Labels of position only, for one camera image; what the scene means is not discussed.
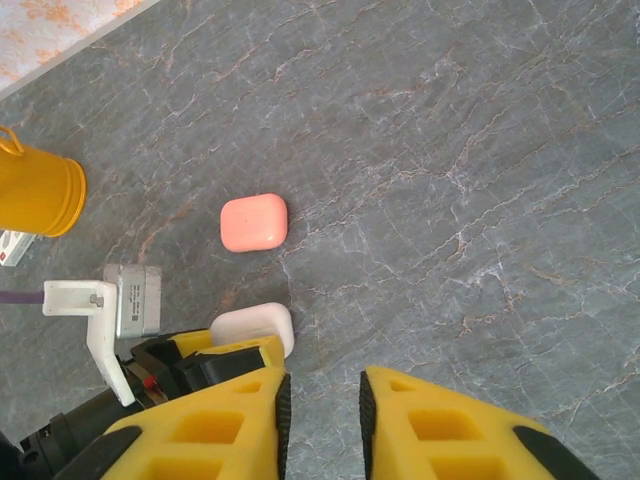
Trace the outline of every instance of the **yellow container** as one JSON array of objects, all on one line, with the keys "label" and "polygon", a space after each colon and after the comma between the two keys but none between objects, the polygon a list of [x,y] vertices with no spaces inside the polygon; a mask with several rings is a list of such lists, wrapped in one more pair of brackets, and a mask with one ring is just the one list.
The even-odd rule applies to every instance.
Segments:
[{"label": "yellow container", "polygon": [[87,180],[73,160],[22,145],[0,131],[0,228],[58,237],[76,223]]}]

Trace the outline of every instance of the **white mount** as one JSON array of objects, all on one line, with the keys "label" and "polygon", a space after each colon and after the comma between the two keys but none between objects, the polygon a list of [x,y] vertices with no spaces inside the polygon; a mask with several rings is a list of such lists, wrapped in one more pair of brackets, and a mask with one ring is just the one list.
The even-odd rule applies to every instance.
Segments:
[{"label": "white mount", "polygon": [[127,379],[114,353],[118,287],[97,280],[44,282],[42,313],[47,317],[88,317],[87,347],[102,378],[123,406],[135,402]]}]

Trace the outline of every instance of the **pink case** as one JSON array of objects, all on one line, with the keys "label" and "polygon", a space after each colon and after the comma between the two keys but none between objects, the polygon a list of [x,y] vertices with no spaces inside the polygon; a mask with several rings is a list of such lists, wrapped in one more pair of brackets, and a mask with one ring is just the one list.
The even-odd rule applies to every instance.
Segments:
[{"label": "pink case", "polygon": [[279,247],[287,238],[287,205],[275,193],[231,200],[220,212],[220,237],[236,253]]}]

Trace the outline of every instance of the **rectangular hole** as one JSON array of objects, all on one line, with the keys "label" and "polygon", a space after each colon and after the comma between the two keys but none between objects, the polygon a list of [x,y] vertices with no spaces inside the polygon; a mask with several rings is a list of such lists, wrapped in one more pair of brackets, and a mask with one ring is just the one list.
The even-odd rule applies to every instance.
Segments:
[{"label": "rectangular hole", "polygon": [[215,480],[222,470],[222,462],[214,459],[154,458],[146,469],[144,480]]},{"label": "rectangular hole", "polygon": [[242,385],[234,390],[236,393],[258,393],[262,388],[262,384],[260,382],[247,383],[246,385]]},{"label": "rectangular hole", "polygon": [[431,468],[438,480],[506,480],[505,468],[499,458],[444,457],[431,458]]},{"label": "rectangular hole", "polygon": [[391,385],[391,390],[393,390],[394,392],[415,392],[416,391],[415,388],[410,387],[405,383],[398,382],[397,380],[391,380],[391,382],[389,383]]},{"label": "rectangular hole", "polygon": [[418,440],[477,440],[478,427],[458,410],[413,410],[409,422]]},{"label": "rectangular hole", "polygon": [[182,420],[170,441],[231,444],[235,441],[243,420],[243,415],[237,412],[195,412]]}]

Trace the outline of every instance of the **floor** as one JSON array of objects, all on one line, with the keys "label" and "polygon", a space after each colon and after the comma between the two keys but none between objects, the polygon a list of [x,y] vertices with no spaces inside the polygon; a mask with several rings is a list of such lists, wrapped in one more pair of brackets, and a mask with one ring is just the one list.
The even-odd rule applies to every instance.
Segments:
[{"label": "floor", "polygon": [[[165,331],[290,306],[291,479],[364,478],[368,364],[531,416],[633,478],[637,18],[630,0],[160,2],[0,103],[91,185],[73,231],[0,282],[159,265]],[[225,251],[222,205],[271,191],[284,247]],[[3,307],[0,333],[12,439],[103,388],[82,321]]]}]

